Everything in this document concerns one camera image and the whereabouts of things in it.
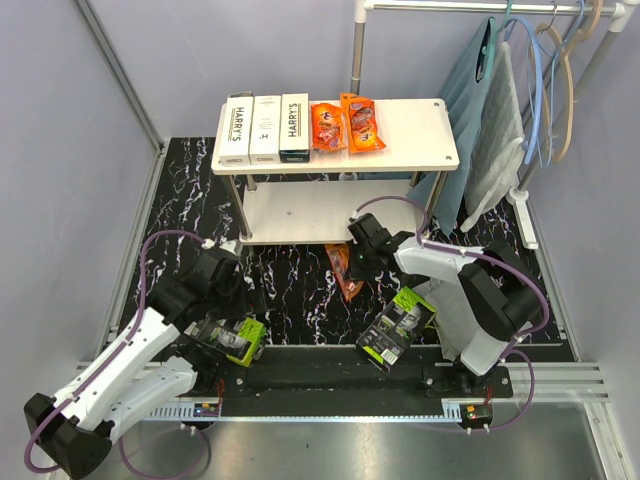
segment shelf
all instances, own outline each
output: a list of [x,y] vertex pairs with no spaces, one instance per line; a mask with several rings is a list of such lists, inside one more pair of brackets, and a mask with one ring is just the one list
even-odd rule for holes
[[[249,245],[342,243],[351,240],[347,230],[353,211],[381,195],[406,196],[407,180],[358,180],[355,182],[259,183],[245,191],[243,208],[252,237]],[[405,202],[386,200],[365,209],[394,235],[414,232],[422,214]]]
[[[337,101],[329,103],[339,105]],[[225,109],[226,104],[222,106],[220,118],[224,118]],[[218,160],[218,142],[216,142],[211,163],[212,170],[216,175],[254,175],[428,172],[458,168],[460,161],[443,100],[376,100],[376,120],[380,138],[387,144],[384,150],[355,155],[349,154],[348,150],[328,154],[312,150],[309,163],[227,166],[221,165]],[[220,137],[221,130],[222,122],[219,122],[217,138]]]

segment clothes rod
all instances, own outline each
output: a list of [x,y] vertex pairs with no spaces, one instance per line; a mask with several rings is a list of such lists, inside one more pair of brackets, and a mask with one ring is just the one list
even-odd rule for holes
[[[364,2],[365,10],[423,10],[427,12],[466,12],[466,13],[506,13],[505,3],[478,3],[478,2],[443,2],[443,1],[414,1],[414,0],[367,0]],[[585,13],[593,10],[592,5],[587,5]],[[579,5],[525,5],[513,4],[512,15],[564,15],[575,16],[580,14]],[[602,8],[603,17],[621,17],[624,15],[624,7],[621,4],[608,5]]]

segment marble surface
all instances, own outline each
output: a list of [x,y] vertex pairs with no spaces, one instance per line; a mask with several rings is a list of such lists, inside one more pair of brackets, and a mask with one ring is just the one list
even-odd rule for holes
[[[238,238],[233,208],[219,177],[211,172],[213,138],[175,138],[160,177],[146,228],[146,236],[164,229],[196,232],[216,242]],[[326,181],[336,175],[265,175],[257,181]],[[243,191],[241,179],[236,183]],[[456,230],[450,238],[435,231],[436,241],[454,245],[487,245],[502,238],[542,283],[535,254],[524,249],[511,206],[503,201],[481,217],[468,233]],[[186,268],[198,254],[193,241],[176,236],[159,239],[147,255],[147,279],[151,287],[162,274]],[[268,327],[272,344],[353,344],[400,287],[399,275],[385,272],[376,282],[364,285],[346,302],[322,245],[254,247],[243,262],[247,290],[262,290],[267,311],[257,317]],[[129,288],[121,325],[134,315],[139,298],[139,271]],[[427,331],[422,343],[437,343]],[[559,343],[555,320],[534,334],[536,344]]]

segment lower shelf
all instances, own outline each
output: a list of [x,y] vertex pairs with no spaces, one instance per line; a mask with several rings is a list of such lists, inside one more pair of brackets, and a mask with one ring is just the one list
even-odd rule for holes
[[[354,182],[260,183],[245,191],[244,212],[252,232],[249,245],[342,243],[351,239],[347,230],[353,211],[375,197],[406,196],[408,180],[358,180]],[[394,235],[413,232],[422,221],[414,206],[399,201],[377,202],[365,209]]]

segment orange package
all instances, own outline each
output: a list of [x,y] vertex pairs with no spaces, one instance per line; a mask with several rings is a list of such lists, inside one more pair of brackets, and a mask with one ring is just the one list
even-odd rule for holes
[[345,278],[349,268],[349,246],[346,243],[340,243],[337,245],[325,245],[324,249],[327,251],[329,261],[331,262],[331,268],[338,279],[338,284],[340,285],[342,294],[344,295],[345,300],[350,302],[353,297],[360,293],[364,282],[354,282],[353,280]]
[[347,114],[349,151],[351,153],[381,150],[387,145],[378,137],[375,102],[352,93],[340,95],[340,103]]
[[347,148],[342,108],[329,103],[311,106],[313,142],[311,147],[336,152]]

